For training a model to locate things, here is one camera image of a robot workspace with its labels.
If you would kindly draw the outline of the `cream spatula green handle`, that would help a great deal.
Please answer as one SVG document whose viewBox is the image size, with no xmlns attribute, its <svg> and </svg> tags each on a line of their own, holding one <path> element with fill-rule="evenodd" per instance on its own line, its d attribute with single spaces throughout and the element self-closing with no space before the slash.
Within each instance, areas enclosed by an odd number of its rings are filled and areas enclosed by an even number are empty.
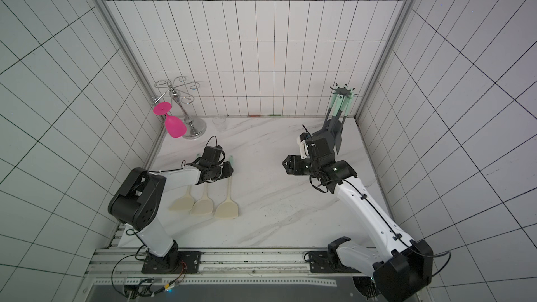
<svg viewBox="0 0 537 302">
<path fill-rule="evenodd" d="M 185 194 L 176 199 L 170 206 L 170 211 L 190 211 L 193 208 L 195 199 L 191 194 L 192 186 L 189 185 L 185 191 Z"/>
</svg>

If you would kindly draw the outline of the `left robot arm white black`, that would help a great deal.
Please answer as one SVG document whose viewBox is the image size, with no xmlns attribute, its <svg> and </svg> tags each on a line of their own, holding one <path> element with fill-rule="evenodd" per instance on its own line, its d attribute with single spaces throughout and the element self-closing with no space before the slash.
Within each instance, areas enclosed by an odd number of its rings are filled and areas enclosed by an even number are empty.
<svg viewBox="0 0 537 302">
<path fill-rule="evenodd" d="M 172 274 L 181 270 L 196 273 L 201 253 L 181 252 L 165 231 L 157 214 L 163 193 L 185 186 L 202 185 L 232 176 L 232 162 L 220 164 L 194 162 L 180 169 L 153 172 L 135 168 L 110 200 L 108 212 L 120 223 L 131 227 L 147 248 L 144 274 Z"/>
</svg>

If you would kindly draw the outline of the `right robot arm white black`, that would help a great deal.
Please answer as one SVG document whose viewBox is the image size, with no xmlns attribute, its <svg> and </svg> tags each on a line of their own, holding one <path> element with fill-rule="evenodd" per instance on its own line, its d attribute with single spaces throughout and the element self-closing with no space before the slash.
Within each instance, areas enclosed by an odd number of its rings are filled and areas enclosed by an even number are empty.
<svg viewBox="0 0 537 302">
<path fill-rule="evenodd" d="M 415 240 L 394 222 L 369 194 L 348 162 L 335 161 L 333 155 L 322 159 L 290 155 L 282 165 L 289 175 L 319 180 L 368 232 L 376 249 L 371 251 L 346 240 L 336 248 L 342 265 L 371 278 L 388 301 L 405 301 L 431 283 L 432 247 L 424 240 Z"/>
</svg>

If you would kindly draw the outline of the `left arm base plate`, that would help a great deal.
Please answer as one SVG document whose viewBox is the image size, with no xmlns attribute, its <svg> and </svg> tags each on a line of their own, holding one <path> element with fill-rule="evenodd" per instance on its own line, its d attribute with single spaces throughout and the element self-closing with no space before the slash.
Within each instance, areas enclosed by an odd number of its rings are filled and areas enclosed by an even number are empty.
<svg viewBox="0 0 537 302">
<path fill-rule="evenodd" d="M 141 272 L 155 275 L 196 274 L 199 271 L 201 255 L 200 251 L 179 252 L 172 250 L 165 257 L 157 257 L 148 253 Z"/>
</svg>

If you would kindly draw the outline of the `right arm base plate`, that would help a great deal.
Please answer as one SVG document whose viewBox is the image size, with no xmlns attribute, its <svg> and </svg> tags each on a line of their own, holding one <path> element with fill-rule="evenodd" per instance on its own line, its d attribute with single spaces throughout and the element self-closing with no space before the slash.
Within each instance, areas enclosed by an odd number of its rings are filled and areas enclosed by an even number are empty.
<svg viewBox="0 0 537 302">
<path fill-rule="evenodd" d="M 303 258 L 309 265 L 311 273 L 357 273 L 357 270 L 342 265 L 339 259 L 329 251 L 308 251 Z"/>
</svg>

